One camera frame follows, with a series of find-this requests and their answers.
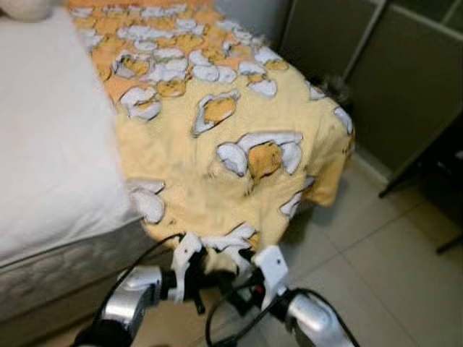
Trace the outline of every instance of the grey wall panel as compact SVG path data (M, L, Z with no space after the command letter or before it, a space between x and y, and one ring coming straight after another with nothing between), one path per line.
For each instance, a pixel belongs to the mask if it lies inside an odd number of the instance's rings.
M383 17L350 85L358 141L392 171L461 111L462 49L395 7Z
M456 8L449 20L449 27L463 33L463 2Z
M395 4L440 22L455 0L393 0Z
M216 0L216 6L277 47L292 0Z
M374 9L368 0L297 0L281 54L306 77L342 75Z

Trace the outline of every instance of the cartoon egg print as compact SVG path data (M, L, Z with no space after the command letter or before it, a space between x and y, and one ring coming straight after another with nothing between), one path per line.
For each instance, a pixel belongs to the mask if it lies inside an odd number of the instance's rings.
M288 63L268 47L259 48L254 59L269 70L287 70L289 68Z
M177 38L159 38L156 43L159 48L169 48L176 45Z
M105 53L118 53L122 47L124 47L124 45L124 40L116 38L112 35L106 35L102 38L96 49Z
M95 29L80 29L79 34L88 51L92 51L103 40L103 36L97 35Z
M173 80L183 81L185 83L188 62L186 59L172 59L164 63L155 64L149 74L141 80L143 82L169 82Z
M165 98L173 98L184 95L186 85L187 83L184 80L179 79L160 81L156 85L156 90L160 96Z
M218 47L209 46L203 49L203 55L209 62L215 63L225 59L225 53Z
M105 65L97 65L96 69L98 71L98 76L100 77L101 81L106 81L111 76L111 67Z
M354 125L349 114L341 107L334 110L334 115L341 121L347 130L347 134L351 135L354 131Z
M155 49L157 49L158 45L157 45L157 43L155 43L153 41L149 41L149 40L146 40L146 41L138 41L138 40L136 40L134 42L134 47L140 53L150 53L150 52L154 51Z
M138 18L140 16L141 11L142 8L137 5L129 5L127 7L127 14L129 18Z
M172 59L182 59L183 51L178 48L160 48L153 52L154 59L158 62Z
M170 31L155 29L148 25L130 25L120 27L117 30L117 37L122 40L159 40L172 39L174 34Z
M74 18L89 18L93 13L92 7L75 7L69 11Z
M77 29L91 29L95 26L96 18L74 18L74 24Z
M150 121L161 111L161 104L155 98L153 88L142 89L133 87L120 99L121 104L127 109L130 118L139 118Z
M250 170L258 183L280 167L292 175L302 160L299 132L261 132L246 134L238 142L226 142L217 148L225 168L243 177Z
M216 67L199 49L190 52L188 60L193 65L194 78L208 82L233 83L237 73L231 67Z
M199 113L193 134L199 136L229 118L236 111L239 97L239 91L236 89L228 93L205 96L198 104Z
M252 58L252 49L242 44L232 45L228 50L228 56L240 58Z
M267 98L272 98L276 94L276 82L267 78L267 71L260 65L250 61L243 61L239 64L239 73L247 76L249 83L247 86Z
M145 18L172 17L185 12L186 9L186 4L178 4L170 7L149 6L142 10L141 15Z
M225 236L204 236L201 242L218 254L224 253L230 256L234 260L233 265L237 267L237 269L232 267L230 270L237 270L239 275L246 276L250 261L243 257L242 251L248 250L251 254L256 251L258 232L249 223L242 223Z
M326 97L325 93L317 86L313 85L309 81L305 81L305 85L309 90L309 100L310 101L317 101Z
M282 166L283 150L275 142L263 143L249 150L248 160L251 177L258 183Z
M201 46L203 42L204 39L201 36L188 33L177 36L174 45L182 51L188 53L196 47Z
M289 219L293 218L301 202L304 191L307 188L311 187L314 183L315 183L315 178L313 176L308 176L305 179L304 186L302 187L302 189L296 192L288 202L284 203L280 207L281 213L283 213Z
M198 24L193 18L177 18L176 35L191 34L200 37L204 33L205 25Z
M95 23L95 29L101 35L115 35L121 26L121 19L116 17L101 17Z
M170 17L153 18L149 20L148 23L150 24L150 26L154 27L155 29L165 30L165 31L172 31L172 30L175 30L175 28L177 27L175 20Z
M121 17L126 12L125 8L121 6L105 6L103 7L103 13L108 17Z
M150 71L149 56L123 51L113 63L114 74L123 78L141 77Z
M159 223L165 214L165 203L158 196L164 189L163 181L154 179L130 179L127 188L135 206L147 223Z

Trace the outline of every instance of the black cable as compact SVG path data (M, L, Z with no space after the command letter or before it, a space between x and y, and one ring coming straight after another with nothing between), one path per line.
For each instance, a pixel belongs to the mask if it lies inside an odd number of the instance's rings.
M244 328L242 328L238 333L229 336L219 342L213 344L211 340L211 323L212 318L216 310L226 301L229 299L230 296L236 294L238 291L242 289L250 288L262 283L262 278L258 275L256 277L251 277L246 283L237 286L226 293L220 300L218 300L209 311L208 319L205 322L205 341L208 344L208 347L219 347L219 346L235 346L239 339L241 339L244 335L246 335L253 327L255 327L259 321L264 318L266 314L270 312L270 310L278 304L282 299L283 296L279 296L277 299L273 300L264 310L262 310L251 322L249 322Z
M346 333L347 337L351 340L352 344L355 346L355 347L360 347L360 344L357 342L357 340L355 339L354 337L354 334L352 334L352 331L350 331L350 329L347 327L347 324L343 321L343 319L341 318L341 315L336 311L336 309L328 302L328 300L325 299L324 296L322 296L320 293L312 290L312 289L306 289L306 288L298 288L298 289L295 289L294 290L295 292L297 293L303 293L305 295L308 295L308 296L314 296L315 298L317 298L318 300L322 301L326 306L328 306L329 308L331 308L334 312L334 314L336 315L336 318L338 319L339 321L339 324L342 326L342 328L344 329L344 332Z
M95 324L101 318L101 314L103 313L104 307L108 303L109 299L112 297L114 291L130 275L130 273L133 271L133 269L135 269L135 267L137 267L151 252L155 251L158 247L165 244L168 240L172 240L172 239L175 239L176 237L183 237L183 236L184 236L183 234L174 234L174 235L167 236L165 239L160 240L157 244L154 244L148 250L146 250L144 253L142 253L127 268L127 270L124 272L124 274L116 281L116 283L111 287L109 292L106 294L104 300L101 302L101 305L98 308L98 311L96 312L95 318L93 318L93 324Z
M246 288L251 288L255 286L255 283L253 281L247 281L246 283L243 283L240 286L234 287L232 290L229 292L225 293L220 300L218 300L212 307L211 310L209 311L208 314L208 319L205 321L205 342L208 344L208 347L214 347L212 344L211 340L211 323L212 323L212 317L214 313L217 311L217 309L232 295L236 294L238 291L241 291L242 289Z

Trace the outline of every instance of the bed sheet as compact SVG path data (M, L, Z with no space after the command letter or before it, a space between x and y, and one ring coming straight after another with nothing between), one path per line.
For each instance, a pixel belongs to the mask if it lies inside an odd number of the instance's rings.
M114 108L65 8L0 17L0 267L137 217Z
M262 38L210 1L69 10L118 110L124 173L154 237L274 244L302 199L332 203L352 122Z

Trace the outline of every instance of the white floor tile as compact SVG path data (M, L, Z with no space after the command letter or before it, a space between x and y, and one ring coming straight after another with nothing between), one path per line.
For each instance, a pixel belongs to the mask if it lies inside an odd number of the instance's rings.
M312 228L323 229L336 247L344 250L423 200L417 187L396 189L379 199L382 188L377 177L353 160L341 180L334 205L315 208Z
M269 347L299 347L295 337L286 330L284 323L274 317L263 318L258 329Z
M56 336L45 340L42 343L36 345L36 347L67 347L74 343L75 338L81 330L86 328L90 324L88 322L80 323L68 329L67 331L57 334Z
M345 257L421 347L461 346L462 248L435 253L439 234L453 231L432 211L417 207Z
M145 316L133 347L169 345L185 347L204 336L205 320L209 307L220 298L217 290L201 292L206 313L198 316L195 305L187 302L176 305L171 301L161 302ZM218 309L214 316L214 326L222 326L237 318L236 311L228 304Z
M338 254L325 231L313 228L310 221L309 210L296 215L279 244L293 280Z
M298 284L326 297L361 346L416 346L341 255L317 268ZM268 342L276 339L272 335L266 337L269 337Z
M212 332L212 342L217 343L222 339L228 338L229 336L238 333L247 323L249 323L255 314L249 314L243 318L236 318L232 321L223 323L222 325L215 325L216 328ZM193 343L189 344L188 347L206 347L204 335L201 335ZM268 344L259 331L258 327L254 327L248 334L243 336L238 341L239 347L268 347Z

